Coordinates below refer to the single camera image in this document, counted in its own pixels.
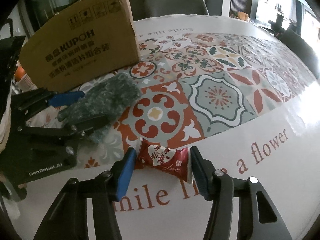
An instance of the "candy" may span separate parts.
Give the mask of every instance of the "candy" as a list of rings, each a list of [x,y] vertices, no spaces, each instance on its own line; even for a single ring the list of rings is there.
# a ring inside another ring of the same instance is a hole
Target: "candy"
[[[190,147],[170,149],[139,138],[136,150],[137,160],[144,166],[169,173],[187,183],[192,182]]]

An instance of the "tile pattern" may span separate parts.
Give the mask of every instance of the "tile pattern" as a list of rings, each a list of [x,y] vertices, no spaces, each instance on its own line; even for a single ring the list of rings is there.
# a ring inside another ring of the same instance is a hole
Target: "tile pattern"
[[[78,167],[113,163],[138,137],[177,148],[213,136],[281,106],[315,81],[281,42],[255,37],[185,33],[142,40],[139,48],[138,64],[79,87],[87,92],[126,72],[143,96],[113,125],[103,145],[81,146]]]

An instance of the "table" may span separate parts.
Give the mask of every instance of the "table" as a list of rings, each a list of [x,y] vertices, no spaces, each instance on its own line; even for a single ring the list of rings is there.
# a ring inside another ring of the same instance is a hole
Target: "table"
[[[80,89],[126,72],[143,96],[103,145],[82,145],[76,169],[28,183],[20,217],[13,220],[17,232],[32,239],[69,178],[95,177],[143,136],[170,148],[197,146],[230,176],[257,177],[293,239],[302,239],[320,213],[320,87],[310,71],[273,36],[236,19],[175,15],[135,27],[141,62]],[[59,126],[57,109],[47,113],[41,122]],[[115,207],[123,239],[202,239],[211,205],[195,185],[144,168],[134,172],[127,198]],[[230,239],[236,239],[237,205],[235,200]],[[90,212],[88,227],[95,239]]]

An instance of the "chair backrest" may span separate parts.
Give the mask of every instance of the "chair backrest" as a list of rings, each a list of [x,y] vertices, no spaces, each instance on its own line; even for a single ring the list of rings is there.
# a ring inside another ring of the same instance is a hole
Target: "chair backrest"
[[[294,54],[296,54],[308,69],[313,73],[316,79],[320,75],[319,59],[315,51],[304,41],[297,33],[292,30],[286,30],[280,37],[280,41],[284,43]]]
[[[209,15],[203,0],[145,0],[147,17],[168,14]]]

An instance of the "silver screw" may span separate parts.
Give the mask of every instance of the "silver screw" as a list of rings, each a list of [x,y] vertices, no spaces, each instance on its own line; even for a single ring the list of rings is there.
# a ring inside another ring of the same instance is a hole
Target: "silver screw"
[[[104,171],[104,172],[102,173],[102,176],[105,177],[105,178],[107,178],[107,177],[110,177],[111,174],[112,174],[111,171]]]
[[[77,183],[77,179],[76,178],[71,178],[69,179],[69,184],[76,184]]]
[[[69,154],[69,155],[73,155],[73,154],[74,154],[73,148],[70,147],[70,146],[67,146],[67,147],[66,147],[66,152],[67,152],[67,154]]]
[[[216,171],[214,172],[214,174],[217,175],[217,176],[219,176],[219,177],[221,177],[221,176],[223,176],[223,171],[221,171],[221,170],[216,170]]]
[[[258,179],[256,177],[250,177],[249,181],[252,182],[252,183],[257,183]]]

